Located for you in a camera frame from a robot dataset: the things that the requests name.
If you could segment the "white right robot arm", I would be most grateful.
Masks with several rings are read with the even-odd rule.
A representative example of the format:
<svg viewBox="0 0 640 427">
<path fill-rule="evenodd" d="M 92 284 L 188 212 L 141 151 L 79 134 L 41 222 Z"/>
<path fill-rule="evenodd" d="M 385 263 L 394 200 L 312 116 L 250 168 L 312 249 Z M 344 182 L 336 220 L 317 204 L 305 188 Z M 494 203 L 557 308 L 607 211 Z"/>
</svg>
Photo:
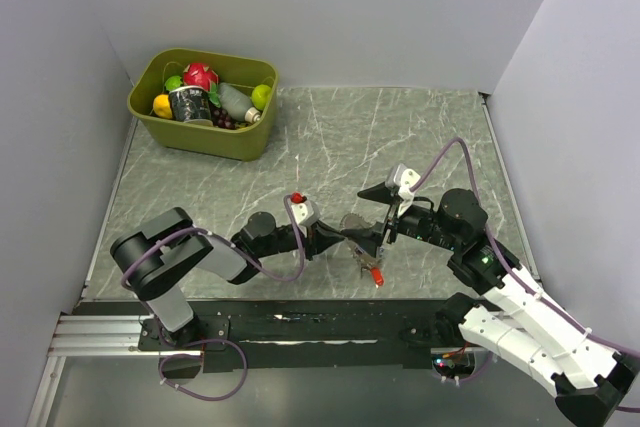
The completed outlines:
<svg viewBox="0 0 640 427">
<path fill-rule="evenodd" d="M 481 346 L 518 368 L 554 398 L 576 426 L 603 426 L 639 374 L 639 358 L 591 339 L 502 244 L 471 190 L 446 191 L 438 205 L 416 206 L 380 183 L 358 197 L 385 204 L 384 221 L 347 231 L 369 254 L 404 235 L 451 252 L 447 265 L 478 298 L 457 293 L 436 314 L 439 338 Z"/>
</svg>

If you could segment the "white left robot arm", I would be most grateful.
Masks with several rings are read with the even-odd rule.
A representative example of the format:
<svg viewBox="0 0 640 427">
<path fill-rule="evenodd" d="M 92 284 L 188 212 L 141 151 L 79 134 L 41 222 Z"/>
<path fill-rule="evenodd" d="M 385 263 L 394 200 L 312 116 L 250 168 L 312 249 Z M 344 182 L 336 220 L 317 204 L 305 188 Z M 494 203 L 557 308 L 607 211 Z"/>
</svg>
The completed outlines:
<svg viewBox="0 0 640 427">
<path fill-rule="evenodd" d="M 272 214 L 257 212 L 231 239 L 195 226 L 176 207 L 114 241 L 110 255 L 122 271 L 121 286 L 153 315 L 162 344 L 185 349 L 204 335 L 179 287 L 191 270 L 208 270 L 233 285 L 259 273 L 293 282 L 306 261 L 345 239 L 319 219 L 312 202 L 285 207 L 289 224 L 279 226 Z"/>
</svg>

